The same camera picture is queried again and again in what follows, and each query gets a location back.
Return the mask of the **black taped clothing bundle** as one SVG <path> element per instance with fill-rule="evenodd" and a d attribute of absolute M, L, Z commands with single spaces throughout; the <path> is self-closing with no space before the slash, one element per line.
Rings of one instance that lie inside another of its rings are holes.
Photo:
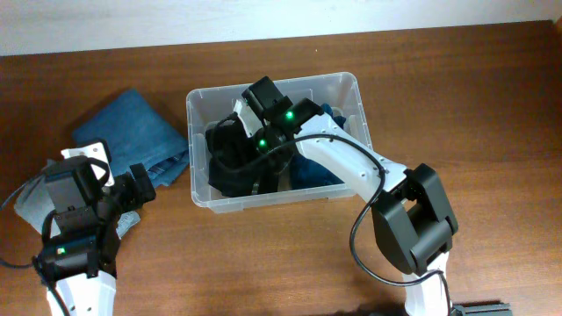
<path fill-rule="evenodd" d="M 279 173 L 272 169 L 265 169 L 254 181 L 251 193 L 253 195 L 269 194 L 278 191 Z"/>

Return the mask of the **dark navy clothing bundle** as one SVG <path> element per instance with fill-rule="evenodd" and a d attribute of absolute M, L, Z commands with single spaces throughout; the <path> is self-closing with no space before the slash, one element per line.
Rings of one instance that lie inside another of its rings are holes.
<path fill-rule="evenodd" d="M 227 198 L 252 196 L 254 181 L 268 168 L 249 166 L 256 153 L 241 121 L 233 114 L 228 115 L 205 131 L 205 141 L 211 155 L 208 183 Z M 273 170 L 280 178 L 285 169 Z"/>

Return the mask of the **blue taped clothing bundle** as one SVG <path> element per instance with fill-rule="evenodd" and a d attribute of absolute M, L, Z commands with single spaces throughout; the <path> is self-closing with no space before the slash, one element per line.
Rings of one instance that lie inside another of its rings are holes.
<path fill-rule="evenodd" d="M 342 180 L 319 163 L 295 154 L 289 162 L 289 183 L 293 190 L 303 190 L 342 184 Z"/>

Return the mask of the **dark blue jeans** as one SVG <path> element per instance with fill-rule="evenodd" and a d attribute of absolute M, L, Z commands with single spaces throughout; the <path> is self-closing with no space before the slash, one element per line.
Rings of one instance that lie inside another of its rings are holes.
<path fill-rule="evenodd" d="M 170 186 L 190 164 L 188 140 L 168 123 L 137 90 L 127 90 L 72 132 L 82 145 L 106 141 L 113 174 L 140 163 L 154 187 Z"/>

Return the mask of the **light blue jeans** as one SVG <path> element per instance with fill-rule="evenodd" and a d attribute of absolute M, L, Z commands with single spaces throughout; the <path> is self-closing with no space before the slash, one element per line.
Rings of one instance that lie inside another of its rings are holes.
<path fill-rule="evenodd" d="M 14 204 L 16 214 L 30 224 L 38 233 L 42 232 L 46 216 L 54 209 L 54 204 L 44 184 L 44 176 L 36 176 L 21 190 Z M 122 214 L 117 224 L 117 234 L 122 238 L 133 226 L 141 221 L 138 212 Z"/>

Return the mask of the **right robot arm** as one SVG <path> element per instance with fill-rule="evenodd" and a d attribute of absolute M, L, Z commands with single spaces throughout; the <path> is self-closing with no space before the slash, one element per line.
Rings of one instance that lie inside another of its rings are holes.
<path fill-rule="evenodd" d="M 438 174 L 422 163 L 409 169 L 346 133 L 320 105 L 297 103 L 267 76 L 246 88 L 234 111 L 253 140 L 258 161 L 298 152 L 341 179 L 365 206 L 353 224 L 350 248 L 365 215 L 378 249 L 402 278 L 408 315 L 451 315 L 446 263 L 458 221 Z"/>

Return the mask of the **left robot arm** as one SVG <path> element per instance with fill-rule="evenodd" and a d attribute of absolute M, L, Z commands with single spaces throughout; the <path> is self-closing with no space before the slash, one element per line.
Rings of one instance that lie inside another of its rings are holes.
<path fill-rule="evenodd" d="M 32 265 L 47 288 L 53 315 L 112 316 L 122 214 L 155 199 L 140 163 L 108 185 L 108 163 L 79 155 L 45 172 L 54 209 L 46 216 L 42 249 Z"/>

